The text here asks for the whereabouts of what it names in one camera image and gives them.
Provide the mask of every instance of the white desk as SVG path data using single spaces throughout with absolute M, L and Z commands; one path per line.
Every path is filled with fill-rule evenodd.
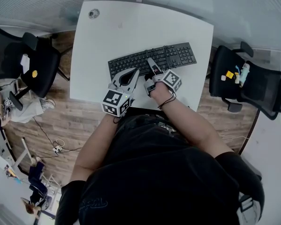
M 100 14 L 90 19 L 88 13 Z M 71 61 L 70 97 L 101 102 L 111 82 L 107 62 L 145 49 L 189 42 L 197 64 L 176 68 L 182 78 L 177 97 L 197 110 L 210 57 L 213 26 L 183 13 L 141 3 L 84 2 Z M 134 90 L 134 107 L 157 109 L 144 90 L 144 76 Z

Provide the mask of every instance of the wrist strap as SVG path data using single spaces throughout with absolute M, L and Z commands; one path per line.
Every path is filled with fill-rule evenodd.
M 158 108 L 159 108 L 160 110 L 162 110 L 161 108 L 162 108 L 163 105 L 174 101 L 174 100 L 176 99 L 176 97 L 177 97 L 177 95 L 176 95 L 176 93 L 173 91 L 172 96 L 171 96 L 168 100 L 166 100 L 164 103 L 162 103 Z

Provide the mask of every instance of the black keyboard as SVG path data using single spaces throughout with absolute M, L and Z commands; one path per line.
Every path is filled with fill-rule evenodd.
M 189 43 L 157 47 L 109 61 L 111 80 L 127 68 L 139 68 L 140 76 L 150 73 L 148 58 L 152 58 L 162 70 L 197 63 Z

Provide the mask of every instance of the power strip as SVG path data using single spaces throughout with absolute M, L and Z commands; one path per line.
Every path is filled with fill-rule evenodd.
M 63 150 L 63 148 L 60 145 L 57 145 L 56 147 L 53 148 L 54 153 L 58 153 L 61 152 Z

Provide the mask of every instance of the white cloth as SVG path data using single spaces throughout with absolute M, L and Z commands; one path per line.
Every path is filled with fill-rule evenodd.
M 41 103 L 39 98 L 32 100 L 21 99 L 23 109 L 19 111 L 17 108 L 12 107 L 11 109 L 11 121 L 27 123 L 32 117 L 43 114 Z

